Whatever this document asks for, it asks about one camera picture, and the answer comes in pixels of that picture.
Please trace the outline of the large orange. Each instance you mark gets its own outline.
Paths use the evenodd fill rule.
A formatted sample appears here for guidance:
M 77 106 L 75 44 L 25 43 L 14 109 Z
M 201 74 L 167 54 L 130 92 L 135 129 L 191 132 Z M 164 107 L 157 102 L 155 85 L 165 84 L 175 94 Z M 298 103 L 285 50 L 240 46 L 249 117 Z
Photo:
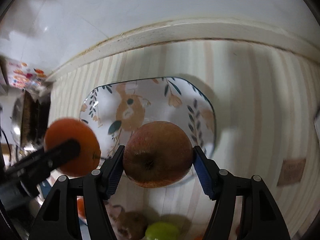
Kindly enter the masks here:
M 75 118 L 57 119 L 48 127 L 44 150 L 57 150 L 56 168 L 71 177 L 85 176 L 100 163 L 101 150 L 95 133 Z

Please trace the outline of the striped tablecloth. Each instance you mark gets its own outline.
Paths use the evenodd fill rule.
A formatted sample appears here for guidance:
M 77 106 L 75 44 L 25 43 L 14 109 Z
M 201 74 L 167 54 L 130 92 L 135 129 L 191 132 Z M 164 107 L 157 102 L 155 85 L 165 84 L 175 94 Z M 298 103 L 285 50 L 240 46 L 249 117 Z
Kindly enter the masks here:
M 77 118 L 86 96 L 118 81 L 180 77 L 212 103 L 213 159 L 241 177 L 260 175 L 292 238 L 319 212 L 319 65 L 281 49 L 247 42 L 184 41 L 99 59 L 58 78 L 49 121 Z M 306 159 L 299 183 L 277 186 L 284 159 Z

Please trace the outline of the small orange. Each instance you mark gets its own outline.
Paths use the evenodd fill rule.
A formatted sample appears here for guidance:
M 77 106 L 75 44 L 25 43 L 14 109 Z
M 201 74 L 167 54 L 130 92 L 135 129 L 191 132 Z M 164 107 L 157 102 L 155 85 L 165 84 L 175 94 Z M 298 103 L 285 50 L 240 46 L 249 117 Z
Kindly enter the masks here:
M 78 216 L 82 219 L 85 219 L 86 215 L 85 215 L 85 207 L 84 207 L 84 199 L 83 198 L 77 199 L 77 208 L 78 208 Z

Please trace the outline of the steel wok with lid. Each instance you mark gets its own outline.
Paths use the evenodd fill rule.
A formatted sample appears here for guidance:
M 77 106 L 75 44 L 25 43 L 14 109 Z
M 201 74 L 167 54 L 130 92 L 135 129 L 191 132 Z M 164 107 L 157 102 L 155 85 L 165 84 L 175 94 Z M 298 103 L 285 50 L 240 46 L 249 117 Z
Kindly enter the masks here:
M 15 100 L 11 115 L 11 135 L 18 147 L 22 146 L 22 124 L 25 93 L 21 93 Z

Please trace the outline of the brown card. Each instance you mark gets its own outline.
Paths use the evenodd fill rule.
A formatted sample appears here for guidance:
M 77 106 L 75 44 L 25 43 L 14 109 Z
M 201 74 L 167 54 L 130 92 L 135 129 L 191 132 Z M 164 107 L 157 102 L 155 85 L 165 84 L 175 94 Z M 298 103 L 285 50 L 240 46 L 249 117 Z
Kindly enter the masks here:
M 299 183 L 302 179 L 306 159 L 284 159 L 277 186 Z

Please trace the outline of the colourful wall sticker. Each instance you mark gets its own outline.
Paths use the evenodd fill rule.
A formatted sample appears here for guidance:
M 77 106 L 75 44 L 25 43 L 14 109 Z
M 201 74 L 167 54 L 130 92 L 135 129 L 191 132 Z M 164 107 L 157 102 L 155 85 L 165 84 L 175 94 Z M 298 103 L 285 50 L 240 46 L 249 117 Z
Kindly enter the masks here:
M 33 68 L 25 62 L 5 58 L 4 70 L 10 87 L 24 89 L 39 87 L 47 78 L 46 73 L 39 68 Z

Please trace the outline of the red apple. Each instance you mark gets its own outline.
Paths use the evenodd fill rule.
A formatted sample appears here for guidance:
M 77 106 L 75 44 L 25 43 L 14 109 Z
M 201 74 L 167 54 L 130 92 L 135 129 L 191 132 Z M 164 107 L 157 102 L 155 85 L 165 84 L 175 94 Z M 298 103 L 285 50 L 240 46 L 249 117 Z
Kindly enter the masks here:
M 115 220 L 117 239 L 143 239 L 148 228 L 147 218 L 138 212 L 122 212 Z
M 123 154 L 126 176 L 140 187 L 174 184 L 193 164 L 193 147 L 176 124 L 154 121 L 141 126 L 129 139 Z

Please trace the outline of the green apple front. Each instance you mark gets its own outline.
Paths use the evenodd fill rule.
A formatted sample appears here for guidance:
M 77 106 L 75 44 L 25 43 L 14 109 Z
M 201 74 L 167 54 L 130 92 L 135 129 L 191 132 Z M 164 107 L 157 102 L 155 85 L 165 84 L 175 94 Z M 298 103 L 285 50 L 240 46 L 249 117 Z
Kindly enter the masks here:
M 179 234 L 179 228 L 174 224 L 168 222 L 155 222 L 148 226 L 144 238 L 150 240 L 178 239 Z

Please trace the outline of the floral ceramic plate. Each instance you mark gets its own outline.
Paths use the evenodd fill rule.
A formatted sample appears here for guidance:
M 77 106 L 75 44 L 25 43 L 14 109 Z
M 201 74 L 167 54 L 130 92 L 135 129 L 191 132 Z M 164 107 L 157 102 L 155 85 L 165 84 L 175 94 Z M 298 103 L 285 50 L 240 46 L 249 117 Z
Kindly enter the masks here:
M 126 145 L 140 126 L 167 121 L 179 126 L 193 146 L 212 158 L 216 118 L 210 100 L 180 77 L 116 82 L 94 88 L 83 101 L 79 118 L 95 133 L 104 161 Z

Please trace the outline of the cat-shaped mat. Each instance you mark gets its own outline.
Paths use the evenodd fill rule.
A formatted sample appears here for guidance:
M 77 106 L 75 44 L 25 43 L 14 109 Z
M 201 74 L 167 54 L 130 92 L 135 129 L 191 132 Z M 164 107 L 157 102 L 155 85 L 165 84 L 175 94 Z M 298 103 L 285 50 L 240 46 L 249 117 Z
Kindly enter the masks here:
M 112 205 L 108 201 L 104 201 L 106 211 L 116 235 L 117 239 L 131 239 L 131 233 L 129 232 L 129 226 L 126 222 L 125 210 L 120 205 Z

